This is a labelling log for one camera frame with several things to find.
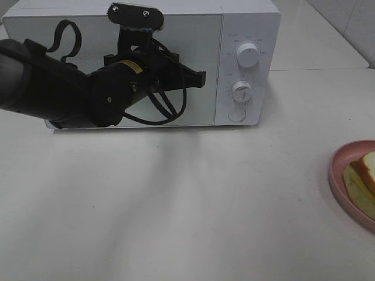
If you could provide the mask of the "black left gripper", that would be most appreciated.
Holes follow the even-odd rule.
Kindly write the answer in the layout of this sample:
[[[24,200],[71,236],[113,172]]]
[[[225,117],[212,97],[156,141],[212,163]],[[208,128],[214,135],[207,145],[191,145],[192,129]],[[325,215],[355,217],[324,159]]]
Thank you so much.
[[[120,29],[117,53],[104,56],[103,93],[146,94],[203,88],[205,71],[194,71],[164,49],[150,30]]]

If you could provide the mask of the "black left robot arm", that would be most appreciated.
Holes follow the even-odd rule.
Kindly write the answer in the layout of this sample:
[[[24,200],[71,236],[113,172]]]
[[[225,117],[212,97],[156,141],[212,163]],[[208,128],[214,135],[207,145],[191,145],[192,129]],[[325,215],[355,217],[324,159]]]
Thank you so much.
[[[168,91],[202,88],[204,71],[182,64],[151,33],[120,31],[117,54],[85,74],[66,56],[50,56],[65,28],[58,24],[51,47],[26,39],[1,40],[1,109],[44,119],[57,129],[106,128],[123,118],[159,126],[178,119]]]

